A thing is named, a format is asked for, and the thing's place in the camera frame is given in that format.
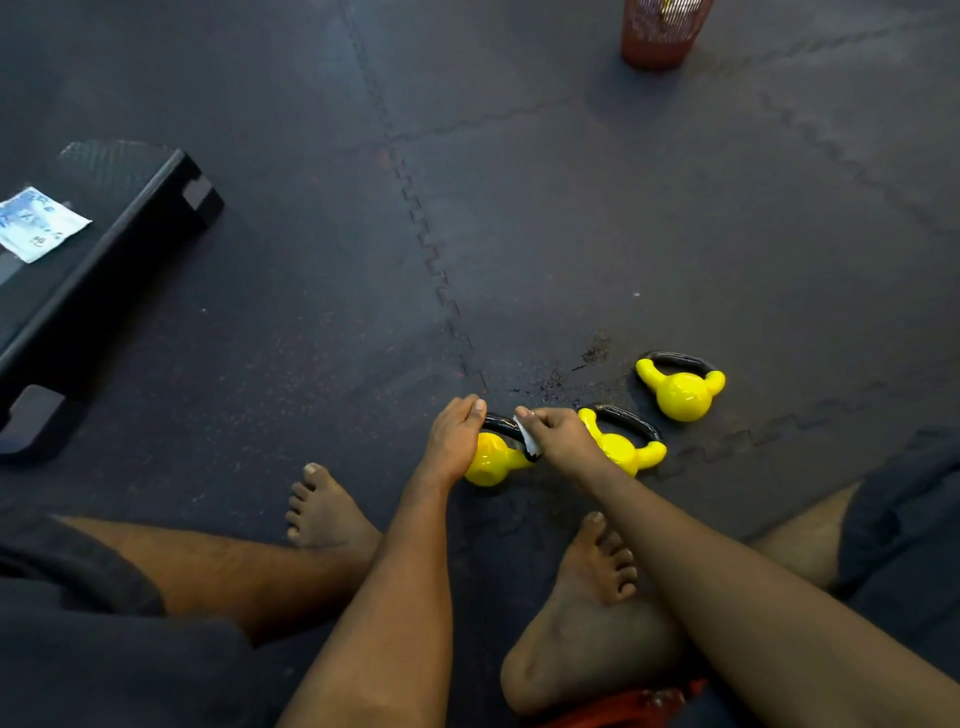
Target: black rubber floor mat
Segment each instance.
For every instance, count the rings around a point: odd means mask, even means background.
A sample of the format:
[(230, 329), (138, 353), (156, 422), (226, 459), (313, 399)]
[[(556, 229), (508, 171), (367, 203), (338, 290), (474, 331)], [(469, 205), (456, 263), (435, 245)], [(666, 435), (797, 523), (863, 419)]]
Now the black rubber floor mat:
[[(646, 479), (744, 537), (960, 424), (947, 3), (718, 2), (652, 77), (615, 2), (41, 5), (0, 11), (3, 188), (116, 136), (187, 149), (228, 209), (2, 498), (275, 542), (320, 460), (384, 526), (433, 414), (486, 391), (645, 413)], [(649, 349), (726, 371), (703, 421), (656, 412)], [(512, 724), (499, 663), (590, 507), (545, 466), (455, 492), (450, 725)], [(277, 710), (322, 636), (262, 654)]]

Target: black kettlebell handle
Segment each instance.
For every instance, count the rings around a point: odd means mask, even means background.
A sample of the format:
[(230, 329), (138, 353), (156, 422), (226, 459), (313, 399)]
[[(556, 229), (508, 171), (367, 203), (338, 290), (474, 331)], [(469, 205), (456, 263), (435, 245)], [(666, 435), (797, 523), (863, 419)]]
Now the black kettlebell handle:
[(654, 364), (667, 364), (685, 370), (692, 369), (695, 374), (700, 376), (707, 376), (710, 372), (716, 371), (716, 367), (706, 359), (691, 356), (688, 353), (647, 352), (641, 359), (650, 359)]
[(633, 412), (628, 412), (622, 407), (617, 407), (615, 404), (604, 404), (603, 402), (597, 402), (596, 404), (589, 405), (588, 409), (592, 409), (597, 413), (598, 421), (619, 425), (626, 430), (630, 430), (635, 435), (642, 438), (645, 443), (663, 442), (663, 437), (660, 435), (660, 431), (656, 427), (648, 423), (646, 420), (641, 420)]
[(539, 455), (531, 455), (527, 452), (527, 446), (523, 440), (523, 433), (510, 418), (488, 412), (487, 417), (483, 421), (483, 428), (490, 432), (495, 432), (500, 435), (500, 437), (509, 437), (511, 440), (519, 443), (520, 451), (523, 452), (523, 456), (531, 463), (536, 463), (540, 459)]

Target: banknote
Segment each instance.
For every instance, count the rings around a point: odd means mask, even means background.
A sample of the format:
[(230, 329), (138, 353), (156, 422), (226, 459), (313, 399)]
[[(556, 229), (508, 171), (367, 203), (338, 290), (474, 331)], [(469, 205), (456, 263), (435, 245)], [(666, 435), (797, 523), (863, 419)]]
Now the banknote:
[(32, 263), (90, 222), (34, 187), (27, 187), (0, 203), (0, 245), (25, 263)]

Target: hand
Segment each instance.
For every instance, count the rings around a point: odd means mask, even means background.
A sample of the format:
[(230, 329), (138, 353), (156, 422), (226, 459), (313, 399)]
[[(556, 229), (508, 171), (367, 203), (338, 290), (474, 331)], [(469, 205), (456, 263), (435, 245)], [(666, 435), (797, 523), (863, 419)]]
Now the hand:
[(487, 417), (487, 403), (477, 395), (455, 398), (430, 429), (426, 452), (418, 471), (452, 487), (464, 476), (477, 451), (477, 435)]
[(598, 469), (608, 468), (612, 463), (587, 432), (587, 426), (577, 413), (572, 409), (549, 407), (531, 412), (526, 407), (518, 407), (516, 417), (537, 441), (543, 456), (553, 467), (573, 480), (588, 496), (591, 495), (589, 483), (592, 477)]

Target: dark shorts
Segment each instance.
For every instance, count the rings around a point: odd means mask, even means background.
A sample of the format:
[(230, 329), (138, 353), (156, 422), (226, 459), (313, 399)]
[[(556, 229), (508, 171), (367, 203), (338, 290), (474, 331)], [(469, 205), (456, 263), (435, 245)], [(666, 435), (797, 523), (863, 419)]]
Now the dark shorts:
[[(960, 680), (960, 433), (922, 430), (864, 480), (840, 541), (847, 606)], [(759, 723), (713, 681), (675, 728)]]
[(250, 652), (229, 621), (166, 618), (150, 580), (98, 541), (0, 509), (0, 724), (260, 728)]

